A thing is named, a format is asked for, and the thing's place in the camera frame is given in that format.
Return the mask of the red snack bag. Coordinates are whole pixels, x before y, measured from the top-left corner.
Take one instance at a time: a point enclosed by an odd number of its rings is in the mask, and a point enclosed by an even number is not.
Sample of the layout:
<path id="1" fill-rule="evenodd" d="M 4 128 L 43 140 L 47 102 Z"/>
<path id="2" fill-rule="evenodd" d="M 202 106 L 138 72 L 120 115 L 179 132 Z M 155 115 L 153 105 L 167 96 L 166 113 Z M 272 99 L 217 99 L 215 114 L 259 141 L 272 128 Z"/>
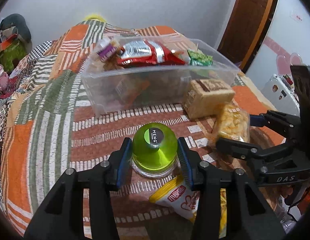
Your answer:
<path id="1" fill-rule="evenodd" d="M 116 64 L 121 67 L 143 67 L 157 65 L 185 65 L 180 55 L 161 42 L 136 40 L 120 47 Z"/>

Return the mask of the yellow pillow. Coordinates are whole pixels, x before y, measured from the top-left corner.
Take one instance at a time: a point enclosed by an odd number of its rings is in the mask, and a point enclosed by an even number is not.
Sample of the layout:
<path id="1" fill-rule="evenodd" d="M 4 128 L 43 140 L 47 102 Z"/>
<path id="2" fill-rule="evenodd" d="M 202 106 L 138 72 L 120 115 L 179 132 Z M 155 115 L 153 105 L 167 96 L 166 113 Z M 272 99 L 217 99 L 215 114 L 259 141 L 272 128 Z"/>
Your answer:
<path id="1" fill-rule="evenodd" d="M 84 18 L 85 21 L 94 20 L 100 22 L 106 22 L 106 20 L 99 14 L 90 14 Z"/>

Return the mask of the brown wooden door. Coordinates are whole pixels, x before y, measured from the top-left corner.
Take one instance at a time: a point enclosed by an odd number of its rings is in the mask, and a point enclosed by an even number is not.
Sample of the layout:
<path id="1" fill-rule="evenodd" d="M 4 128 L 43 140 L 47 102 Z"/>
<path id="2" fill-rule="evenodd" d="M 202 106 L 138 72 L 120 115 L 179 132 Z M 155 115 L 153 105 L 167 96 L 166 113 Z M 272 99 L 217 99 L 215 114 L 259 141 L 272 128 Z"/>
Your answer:
<path id="1" fill-rule="evenodd" d="M 218 51 L 246 72 L 272 21 L 278 0 L 235 0 Z"/>

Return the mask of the clear plastic storage bin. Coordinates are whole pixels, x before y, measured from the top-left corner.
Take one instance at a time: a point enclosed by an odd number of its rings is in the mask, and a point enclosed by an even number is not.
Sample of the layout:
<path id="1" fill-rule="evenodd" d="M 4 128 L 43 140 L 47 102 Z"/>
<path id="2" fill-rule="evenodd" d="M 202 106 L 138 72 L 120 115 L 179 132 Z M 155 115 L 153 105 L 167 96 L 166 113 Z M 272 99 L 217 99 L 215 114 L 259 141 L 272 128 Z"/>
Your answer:
<path id="1" fill-rule="evenodd" d="M 181 103 L 193 79 L 222 79 L 231 85 L 239 68 L 202 40 L 183 35 L 116 36 L 120 45 L 149 40 L 173 51 L 188 50 L 212 56 L 210 66 L 145 66 L 103 70 L 91 54 L 83 64 L 82 82 L 95 115 L 120 114 L 127 109 L 148 110 L 151 106 Z"/>

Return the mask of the white sticker covered appliance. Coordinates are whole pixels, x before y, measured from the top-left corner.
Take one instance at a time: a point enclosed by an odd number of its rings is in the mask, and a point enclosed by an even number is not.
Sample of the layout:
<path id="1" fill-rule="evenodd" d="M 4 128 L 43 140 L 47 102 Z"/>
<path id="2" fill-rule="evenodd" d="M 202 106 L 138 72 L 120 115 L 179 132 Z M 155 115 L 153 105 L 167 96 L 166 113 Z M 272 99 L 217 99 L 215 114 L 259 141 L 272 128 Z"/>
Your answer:
<path id="1" fill-rule="evenodd" d="M 300 116 L 299 102 L 292 87 L 284 77 L 273 74 L 262 89 L 262 94 L 277 111 Z"/>

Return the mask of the purple snack packet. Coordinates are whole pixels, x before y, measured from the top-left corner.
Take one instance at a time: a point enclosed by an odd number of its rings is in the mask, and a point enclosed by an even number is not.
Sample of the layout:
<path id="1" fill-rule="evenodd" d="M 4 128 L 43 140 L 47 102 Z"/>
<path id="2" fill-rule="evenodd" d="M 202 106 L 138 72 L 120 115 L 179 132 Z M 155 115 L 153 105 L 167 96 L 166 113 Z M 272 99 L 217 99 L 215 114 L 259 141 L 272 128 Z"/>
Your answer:
<path id="1" fill-rule="evenodd" d="M 105 37 L 99 40 L 96 46 L 96 53 L 101 62 L 106 62 L 110 57 L 117 53 L 120 43 L 116 38 Z"/>

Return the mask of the yellow puffed snack bag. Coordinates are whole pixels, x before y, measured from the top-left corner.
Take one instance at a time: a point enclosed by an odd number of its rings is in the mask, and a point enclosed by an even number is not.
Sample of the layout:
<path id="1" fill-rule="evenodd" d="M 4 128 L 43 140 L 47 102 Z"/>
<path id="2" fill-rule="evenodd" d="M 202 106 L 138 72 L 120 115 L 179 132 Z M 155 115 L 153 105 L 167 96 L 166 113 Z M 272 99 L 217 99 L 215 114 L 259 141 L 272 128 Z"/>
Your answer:
<path id="1" fill-rule="evenodd" d="M 250 115 L 233 103 L 219 103 L 210 107 L 215 117 L 209 146 L 216 148 L 218 139 L 230 139 L 240 142 L 250 140 Z"/>

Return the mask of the patchwork orange bed blanket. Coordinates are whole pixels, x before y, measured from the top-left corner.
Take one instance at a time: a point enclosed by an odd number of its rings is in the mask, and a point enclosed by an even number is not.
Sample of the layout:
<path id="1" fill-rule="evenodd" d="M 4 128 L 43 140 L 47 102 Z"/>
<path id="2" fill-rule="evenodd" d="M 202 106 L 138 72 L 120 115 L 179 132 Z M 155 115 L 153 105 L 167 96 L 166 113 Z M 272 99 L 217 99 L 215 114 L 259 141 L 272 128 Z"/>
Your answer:
<path id="1" fill-rule="evenodd" d="M 35 47 L 13 73 L 11 95 L 0 99 L 0 239 L 22 239 L 26 228 L 56 180 L 68 167 L 94 167 L 120 148 L 148 122 L 169 126 L 177 137 L 207 161 L 227 164 L 205 146 L 213 118 L 192 122 L 177 104 L 117 111 L 95 116 L 80 70 L 84 59 L 103 36 L 165 36 L 167 45 L 191 47 L 182 34 L 167 26 L 122 29 L 102 21 L 86 20 L 58 40 Z M 251 114 L 275 107 L 242 72 L 235 79 L 233 102 Z M 149 196 L 175 175 L 148 179 L 132 172 L 119 192 L 111 192 L 120 239 L 190 239 L 192 224 L 172 208 L 151 204 Z"/>

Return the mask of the pink plush toy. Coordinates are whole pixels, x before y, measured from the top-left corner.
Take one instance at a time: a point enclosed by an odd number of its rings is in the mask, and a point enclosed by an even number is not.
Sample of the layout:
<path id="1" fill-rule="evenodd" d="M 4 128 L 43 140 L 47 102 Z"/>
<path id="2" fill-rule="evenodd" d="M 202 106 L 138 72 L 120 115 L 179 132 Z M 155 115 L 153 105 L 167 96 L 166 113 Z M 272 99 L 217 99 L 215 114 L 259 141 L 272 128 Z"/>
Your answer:
<path id="1" fill-rule="evenodd" d="M 0 91 L 5 92 L 8 86 L 8 74 L 5 72 L 3 65 L 0 64 Z"/>

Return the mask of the yellow chips bag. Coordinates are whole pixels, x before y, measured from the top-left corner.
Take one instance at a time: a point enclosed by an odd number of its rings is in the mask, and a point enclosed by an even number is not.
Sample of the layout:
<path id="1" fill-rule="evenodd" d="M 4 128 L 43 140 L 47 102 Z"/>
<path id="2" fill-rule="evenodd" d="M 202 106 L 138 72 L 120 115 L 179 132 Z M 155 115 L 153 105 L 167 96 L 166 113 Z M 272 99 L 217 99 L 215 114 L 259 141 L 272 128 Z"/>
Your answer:
<path id="1" fill-rule="evenodd" d="M 199 204 L 199 191 L 191 191 L 182 175 L 165 183 L 149 197 L 153 204 L 173 209 L 194 224 Z"/>

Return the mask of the green pea snack bag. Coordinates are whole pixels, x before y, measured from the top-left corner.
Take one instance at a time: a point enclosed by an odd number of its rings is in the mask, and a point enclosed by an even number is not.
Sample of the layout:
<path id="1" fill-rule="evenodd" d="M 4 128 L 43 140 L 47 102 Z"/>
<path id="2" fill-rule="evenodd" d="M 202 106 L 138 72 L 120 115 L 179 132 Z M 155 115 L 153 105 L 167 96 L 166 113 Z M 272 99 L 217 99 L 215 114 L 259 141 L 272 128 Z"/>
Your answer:
<path id="1" fill-rule="evenodd" d="M 212 66 L 212 56 L 193 50 L 187 50 L 187 52 L 190 58 L 189 64 L 191 66 Z"/>

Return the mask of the dark grey clothing pile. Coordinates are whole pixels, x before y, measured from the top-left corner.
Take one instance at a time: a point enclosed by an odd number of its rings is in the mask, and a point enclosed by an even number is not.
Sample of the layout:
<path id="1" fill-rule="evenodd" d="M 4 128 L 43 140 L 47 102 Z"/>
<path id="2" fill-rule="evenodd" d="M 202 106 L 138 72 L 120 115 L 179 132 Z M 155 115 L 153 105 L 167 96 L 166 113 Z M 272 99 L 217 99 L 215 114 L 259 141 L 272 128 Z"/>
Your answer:
<path id="1" fill-rule="evenodd" d="M 10 29 L 11 27 L 16 29 L 16 33 L 22 38 L 23 41 L 26 43 L 31 42 L 31 32 L 22 15 L 10 14 L 0 23 L 0 31 Z"/>

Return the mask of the tan cracker pack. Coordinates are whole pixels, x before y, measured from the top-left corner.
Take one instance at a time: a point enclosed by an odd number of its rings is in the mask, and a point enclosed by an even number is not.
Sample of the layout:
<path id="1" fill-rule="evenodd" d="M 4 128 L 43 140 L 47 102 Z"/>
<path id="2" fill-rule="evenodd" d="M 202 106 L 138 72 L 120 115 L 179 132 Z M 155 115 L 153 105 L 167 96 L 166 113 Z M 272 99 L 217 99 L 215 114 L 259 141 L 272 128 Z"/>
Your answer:
<path id="1" fill-rule="evenodd" d="M 194 79 L 189 82 L 183 108 L 190 120 L 218 115 L 230 103 L 235 91 L 222 79 Z"/>

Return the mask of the green lidded jar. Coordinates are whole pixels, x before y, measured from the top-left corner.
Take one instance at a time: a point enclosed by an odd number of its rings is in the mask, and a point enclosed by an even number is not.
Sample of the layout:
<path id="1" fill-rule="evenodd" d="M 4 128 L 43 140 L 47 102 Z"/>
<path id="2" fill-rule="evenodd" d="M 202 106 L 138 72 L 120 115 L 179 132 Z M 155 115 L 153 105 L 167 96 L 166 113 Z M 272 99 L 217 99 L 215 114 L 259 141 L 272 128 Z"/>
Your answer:
<path id="1" fill-rule="evenodd" d="M 163 178 L 173 172 L 177 163 L 177 138 L 169 127 L 152 122 L 137 130 L 131 158 L 135 172 L 146 178 Z"/>

